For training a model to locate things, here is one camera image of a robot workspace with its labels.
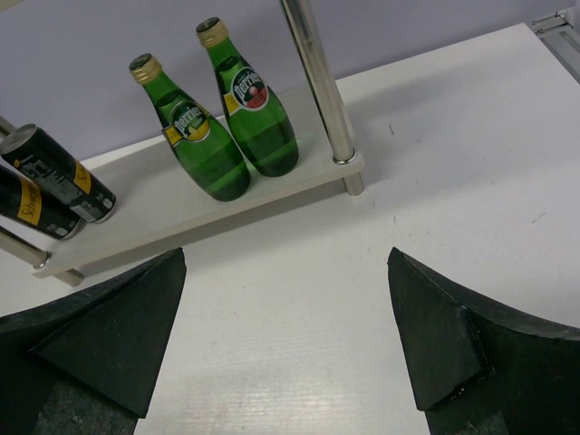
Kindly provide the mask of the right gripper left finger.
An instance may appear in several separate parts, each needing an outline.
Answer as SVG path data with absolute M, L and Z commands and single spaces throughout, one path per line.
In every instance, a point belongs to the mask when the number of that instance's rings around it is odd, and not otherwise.
M 4 434 L 132 434 L 146 417 L 187 267 L 172 249 L 1 319 Z

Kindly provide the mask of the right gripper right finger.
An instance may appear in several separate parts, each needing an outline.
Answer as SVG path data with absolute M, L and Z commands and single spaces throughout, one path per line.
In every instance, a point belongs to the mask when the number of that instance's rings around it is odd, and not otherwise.
M 576 434 L 579 331 L 449 280 L 393 248 L 391 304 L 432 434 Z

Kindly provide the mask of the green bottle yellow label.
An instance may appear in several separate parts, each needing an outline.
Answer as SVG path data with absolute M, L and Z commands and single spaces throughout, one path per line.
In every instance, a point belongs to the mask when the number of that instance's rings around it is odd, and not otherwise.
M 152 54 L 137 56 L 129 71 L 149 96 L 166 141 L 195 183 L 220 202 L 243 196 L 251 175 L 227 129 L 174 83 Z

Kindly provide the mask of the green bottle red label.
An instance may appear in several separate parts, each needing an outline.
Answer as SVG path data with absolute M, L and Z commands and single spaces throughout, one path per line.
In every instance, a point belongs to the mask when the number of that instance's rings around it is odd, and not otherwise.
M 234 46 L 220 18 L 201 22 L 196 33 L 216 75 L 227 125 L 245 157 L 266 177 L 291 172 L 299 149 L 282 102 Z

